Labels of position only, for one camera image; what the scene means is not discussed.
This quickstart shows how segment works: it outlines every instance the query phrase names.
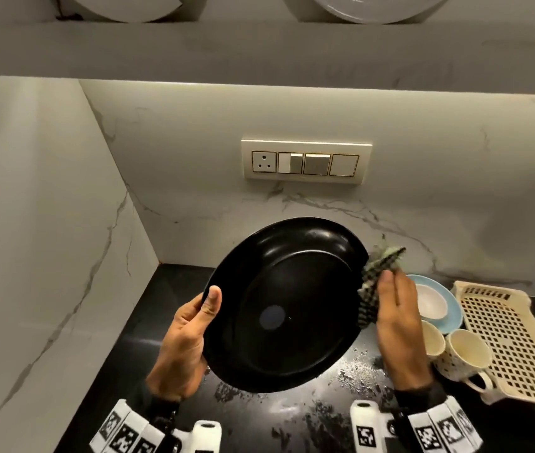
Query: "speckled mug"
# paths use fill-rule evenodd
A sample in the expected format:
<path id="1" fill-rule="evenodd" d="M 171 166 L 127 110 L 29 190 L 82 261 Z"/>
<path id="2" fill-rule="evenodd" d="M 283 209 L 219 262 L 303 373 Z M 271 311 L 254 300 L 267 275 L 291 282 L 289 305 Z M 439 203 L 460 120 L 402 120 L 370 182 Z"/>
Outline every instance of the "speckled mug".
<path id="1" fill-rule="evenodd" d="M 464 382 L 482 393 L 493 388 L 490 377 L 484 372 L 491 363 L 492 351 L 479 335 L 466 329 L 456 329 L 445 338 L 445 351 L 433 365 L 447 379 Z M 474 375 L 483 379 L 485 389 L 468 380 Z"/>

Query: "light switch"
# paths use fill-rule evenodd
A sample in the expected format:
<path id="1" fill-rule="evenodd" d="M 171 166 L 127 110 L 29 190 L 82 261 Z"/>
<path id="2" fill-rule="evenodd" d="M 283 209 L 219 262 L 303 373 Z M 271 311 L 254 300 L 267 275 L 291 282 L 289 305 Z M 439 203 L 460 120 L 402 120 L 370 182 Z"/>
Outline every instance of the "light switch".
<path id="1" fill-rule="evenodd" d="M 302 153 L 278 153 L 278 173 L 301 174 L 302 171 Z"/>
<path id="2" fill-rule="evenodd" d="M 303 174 L 328 174 L 330 154 L 306 154 Z"/>
<path id="3" fill-rule="evenodd" d="M 346 154 L 333 154 L 330 166 L 331 176 L 354 176 L 356 173 L 357 160 L 360 156 L 348 156 Z"/>

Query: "white wrist-mounted device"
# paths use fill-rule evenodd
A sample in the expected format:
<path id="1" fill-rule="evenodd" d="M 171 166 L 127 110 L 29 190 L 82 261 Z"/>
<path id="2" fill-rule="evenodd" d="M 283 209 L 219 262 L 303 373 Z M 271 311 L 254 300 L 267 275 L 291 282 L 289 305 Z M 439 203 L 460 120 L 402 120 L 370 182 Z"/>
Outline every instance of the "white wrist-mounted device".
<path id="1" fill-rule="evenodd" d="M 165 433 L 137 414 L 120 399 L 90 442 L 94 453 L 155 453 Z M 174 429 L 181 442 L 180 453 L 219 453 L 222 427 L 215 421 L 197 421 L 192 432 Z"/>
<path id="2" fill-rule="evenodd" d="M 394 416 L 381 413 L 378 404 L 369 400 L 355 401 L 350 415 L 356 452 L 386 453 L 386 439 L 397 438 Z M 473 453 L 483 444 L 452 396 L 426 412 L 408 415 L 407 421 L 424 453 Z"/>

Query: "person's left hand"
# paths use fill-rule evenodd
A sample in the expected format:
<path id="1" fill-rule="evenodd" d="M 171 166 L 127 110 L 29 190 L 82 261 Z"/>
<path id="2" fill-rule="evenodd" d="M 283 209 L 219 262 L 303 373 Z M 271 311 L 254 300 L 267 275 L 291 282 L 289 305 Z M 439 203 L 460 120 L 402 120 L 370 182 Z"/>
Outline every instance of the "person's left hand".
<path id="1" fill-rule="evenodd" d="M 222 291 L 211 286 L 204 302 L 201 293 L 175 312 L 157 362 L 146 378 L 155 396 L 181 402 L 196 392 L 207 369 L 202 355 L 203 334 L 221 305 Z"/>

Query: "hand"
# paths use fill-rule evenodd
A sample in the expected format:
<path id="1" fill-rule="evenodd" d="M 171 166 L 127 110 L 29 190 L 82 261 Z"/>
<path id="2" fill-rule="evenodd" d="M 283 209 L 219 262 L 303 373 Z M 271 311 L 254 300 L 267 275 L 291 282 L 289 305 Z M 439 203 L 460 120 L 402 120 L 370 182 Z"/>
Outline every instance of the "hand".
<path id="1" fill-rule="evenodd" d="M 155 396 L 181 402 L 196 392 L 207 369 L 207 361 L 202 355 L 203 334 L 221 305 L 222 291 L 211 286 L 204 303 L 202 294 L 199 294 L 175 312 L 157 362 L 146 378 L 146 384 Z"/>
<path id="2" fill-rule="evenodd" d="M 424 348 L 414 281 L 398 270 L 378 280 L 378 348 L 395 389 L 406 391 L 433 382 Z"/>

